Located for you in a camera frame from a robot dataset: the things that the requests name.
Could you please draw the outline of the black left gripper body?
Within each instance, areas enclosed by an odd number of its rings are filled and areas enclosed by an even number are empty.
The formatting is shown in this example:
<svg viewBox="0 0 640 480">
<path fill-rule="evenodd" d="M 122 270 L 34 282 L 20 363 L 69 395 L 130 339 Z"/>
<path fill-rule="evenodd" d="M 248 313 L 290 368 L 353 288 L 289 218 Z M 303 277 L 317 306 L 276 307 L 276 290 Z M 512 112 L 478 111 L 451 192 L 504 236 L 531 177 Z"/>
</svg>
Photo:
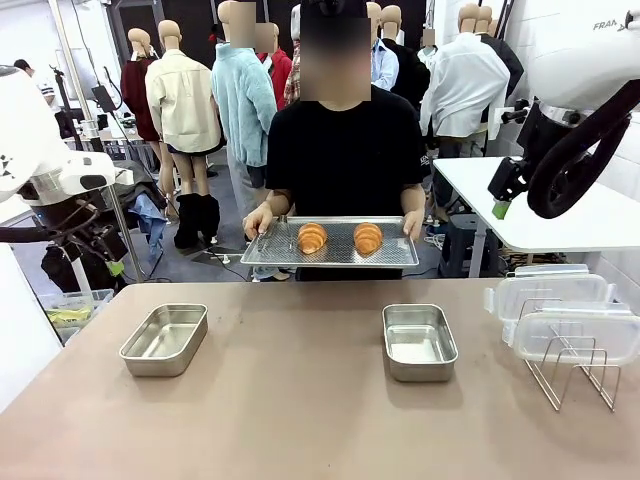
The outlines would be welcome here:
<svg viewBox="0 0 640 480">
<path fill-rule="evenodd" d="M 75 195 L 63 202 L 32 208 L 39 224 L 20 229 L 20 241 L 50 241 L 74 233 L 89 224 L 89 195 Z"/>
</svg>

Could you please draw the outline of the person's left hand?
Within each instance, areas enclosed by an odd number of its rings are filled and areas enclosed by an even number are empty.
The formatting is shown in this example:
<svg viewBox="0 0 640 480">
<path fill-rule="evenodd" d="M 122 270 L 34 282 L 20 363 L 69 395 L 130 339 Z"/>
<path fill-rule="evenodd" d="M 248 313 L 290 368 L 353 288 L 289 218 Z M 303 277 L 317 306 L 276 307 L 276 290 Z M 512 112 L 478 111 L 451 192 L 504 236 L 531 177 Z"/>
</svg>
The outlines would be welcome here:
<svg viewBox="0 0 640 480">
<path fill-rule="evenodd" d="M 421 235 L 424 215 L 424 209 L 412 210 L 404 215 L 403 232 L 413 241 L 416 241 Z"/>
</svg>

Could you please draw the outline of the person's right hand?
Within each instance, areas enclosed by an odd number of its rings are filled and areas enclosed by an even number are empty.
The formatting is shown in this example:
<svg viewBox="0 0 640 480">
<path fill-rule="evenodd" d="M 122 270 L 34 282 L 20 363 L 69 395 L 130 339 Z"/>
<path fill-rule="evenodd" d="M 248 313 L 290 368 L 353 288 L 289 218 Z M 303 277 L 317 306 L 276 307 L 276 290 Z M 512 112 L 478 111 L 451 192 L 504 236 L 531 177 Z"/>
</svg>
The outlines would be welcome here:
<svg viewBox="0 0 640 480">
<path fill-rule="evenodd" d="M 243 229 L 247 239 L 252 241 L 259 235 L 264 234 L 272 220 L 273 212 L 271 206 L 267 201 L 264 201 L 243 220 Z"/>
</svg>

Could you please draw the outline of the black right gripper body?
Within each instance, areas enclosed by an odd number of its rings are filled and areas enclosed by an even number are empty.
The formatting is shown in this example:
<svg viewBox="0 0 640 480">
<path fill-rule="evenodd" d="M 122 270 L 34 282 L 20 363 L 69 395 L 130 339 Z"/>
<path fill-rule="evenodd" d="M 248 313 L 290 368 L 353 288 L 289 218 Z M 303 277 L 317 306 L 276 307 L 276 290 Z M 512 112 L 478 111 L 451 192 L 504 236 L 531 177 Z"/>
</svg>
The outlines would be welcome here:
<svg viewBox="0 0 640 480">
<path fill-rule="evenodd" d="M 523 148 L 520 172 L 534 173 L 549 151 L 585 120 L 582 113 L 562 114 L 560 122 L 543 113 L 530 113 L 517 140 Z"/>
</svg>

